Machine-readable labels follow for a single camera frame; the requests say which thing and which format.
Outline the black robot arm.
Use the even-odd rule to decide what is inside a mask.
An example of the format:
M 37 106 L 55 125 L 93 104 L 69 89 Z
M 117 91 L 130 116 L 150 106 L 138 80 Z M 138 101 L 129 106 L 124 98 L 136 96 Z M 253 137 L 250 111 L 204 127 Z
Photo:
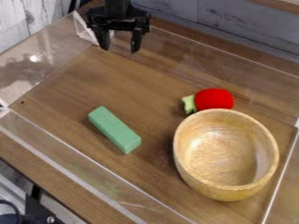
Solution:
M 130 0 L 103 0 L 102 6 L 86 11 L 86 18 L 86 27 L 102 50 L 110 45 L 110 31 L 130 32 L 130 53 L 140 50 L 142 36 L 149 32 L 150 14 L 136 8 Z

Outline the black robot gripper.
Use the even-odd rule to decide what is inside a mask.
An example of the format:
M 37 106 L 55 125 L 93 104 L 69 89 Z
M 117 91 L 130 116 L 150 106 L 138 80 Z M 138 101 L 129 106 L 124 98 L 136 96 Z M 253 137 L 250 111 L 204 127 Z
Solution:
M 110 44 L 109 31 L 132 32 L 130 53 L 140 49 L 144 33 L 149 32 L 150 14 L 144 10 L 128 7 L 122 16 L 109 15 L 103 6 L 89 9 L 85 13 L 86 27 L 93 30 L 98 46 L 107 50 Z

